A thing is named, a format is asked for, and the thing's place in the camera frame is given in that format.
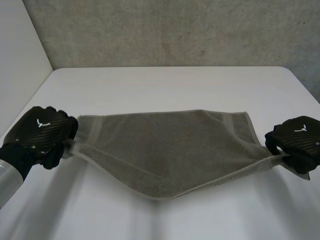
gray towel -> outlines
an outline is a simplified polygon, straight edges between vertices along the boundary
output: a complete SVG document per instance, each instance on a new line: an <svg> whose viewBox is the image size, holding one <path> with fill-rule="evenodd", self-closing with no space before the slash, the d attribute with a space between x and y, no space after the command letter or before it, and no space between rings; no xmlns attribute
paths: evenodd
<svg viewBox="0 0 320 240"><path fill-rule="evenodd" d="M156 199L222 184L281 163L246 112L207 110L80 116L80 155Z"/></svg>

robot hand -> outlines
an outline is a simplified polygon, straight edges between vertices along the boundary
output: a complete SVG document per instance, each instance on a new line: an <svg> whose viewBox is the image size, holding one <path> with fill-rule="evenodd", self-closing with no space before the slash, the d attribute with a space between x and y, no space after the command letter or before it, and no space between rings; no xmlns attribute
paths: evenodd
<svg viewBox="0 0 320 240"><path fill-rule="evenodd" d="M0 208L15 194L31 167L56 167L67 139L74 139L78 121L53 107L31 108L8 132L0 148Z"/></svg>
<svg viewBox="0 0 320 240"><path fill-rule="evenodd" d="M64 111L35 106L8 132L3 145L20 145L33 156L33 164L52 169L64 154L66 139L74 139L77 129L78 121Z"/></svg>

concrete wall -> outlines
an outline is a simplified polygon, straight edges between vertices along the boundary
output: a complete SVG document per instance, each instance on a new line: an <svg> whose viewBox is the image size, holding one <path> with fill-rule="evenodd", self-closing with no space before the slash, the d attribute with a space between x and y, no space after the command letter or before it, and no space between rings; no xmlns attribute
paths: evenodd
<svg viewBox="0 0 320 240"><path fill-rule="evenodd" d="M319 0L23 0L54 69L282 66L320 100Z"/></svg>
<svg viewBox="0 0 320 240"><path fill-rule="evenodd" d="M52 72L21 0L0 1L0 136Z"/></svg>

gray wall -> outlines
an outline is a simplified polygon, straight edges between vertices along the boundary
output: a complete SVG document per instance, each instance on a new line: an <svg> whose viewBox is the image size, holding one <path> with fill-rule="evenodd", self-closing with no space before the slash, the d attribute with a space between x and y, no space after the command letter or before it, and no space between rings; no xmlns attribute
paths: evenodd
<svg viewBox="0 0 320 240"><path fill-rule="evenodd" d="M23 2L54 69L282 66L320 101L319 0Z"/></svg>

